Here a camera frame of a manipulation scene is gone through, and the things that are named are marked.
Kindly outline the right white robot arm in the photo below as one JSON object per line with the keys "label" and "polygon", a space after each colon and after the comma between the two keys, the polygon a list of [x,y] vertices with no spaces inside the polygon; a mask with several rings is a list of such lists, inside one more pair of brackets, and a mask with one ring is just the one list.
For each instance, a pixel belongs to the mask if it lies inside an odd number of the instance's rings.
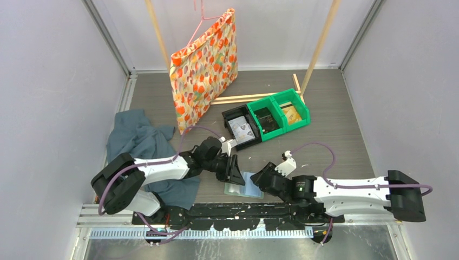
{"label": "right white robot arm", "polygon": [[261,191],[305,208],[311,219],[319,223],[329,216],[348,214],[390,213],[403,222],[426,220],[420,183],[398,170],[372,179],[325,180],[313,175],[289,179],[270,162],[251,180]]}

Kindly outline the green card holder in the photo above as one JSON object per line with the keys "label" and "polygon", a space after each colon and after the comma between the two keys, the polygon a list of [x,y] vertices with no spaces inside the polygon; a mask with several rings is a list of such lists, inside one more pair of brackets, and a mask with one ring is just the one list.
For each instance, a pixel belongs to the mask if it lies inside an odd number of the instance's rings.
{"label": "green card holder", "polygon": [[254,184],[254,182],[251,180],[251,176],[253,175],[255,175],[255,173],[251,173],[251,172],[242,173],[242,177],[243,177],[243,180],[245,181],[245,185],[226,183],[225,188],[224,188],[224,194],[230,195],[230,196],[263,199],[264,197],[263,191],[259,187],[257,187]]}

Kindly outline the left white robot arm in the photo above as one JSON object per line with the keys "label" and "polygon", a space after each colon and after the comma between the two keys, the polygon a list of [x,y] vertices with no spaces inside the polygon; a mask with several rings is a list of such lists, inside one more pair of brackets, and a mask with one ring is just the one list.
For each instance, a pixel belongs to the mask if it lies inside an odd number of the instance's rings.
{"label": "left white robot arm", "polygon": [[246,184],[238,166],[238,157],[230,154],[235,140],[209,137],[191,150],[161,159],[138,159],[129,153],[118,155],[90,182],[99,198],[98,213],[113,215],[131,210],[151,223],[165,220],[166,210],[157,192],[142,188],[164,180],[193,178],[209,171],[216,179],[230,184]]}

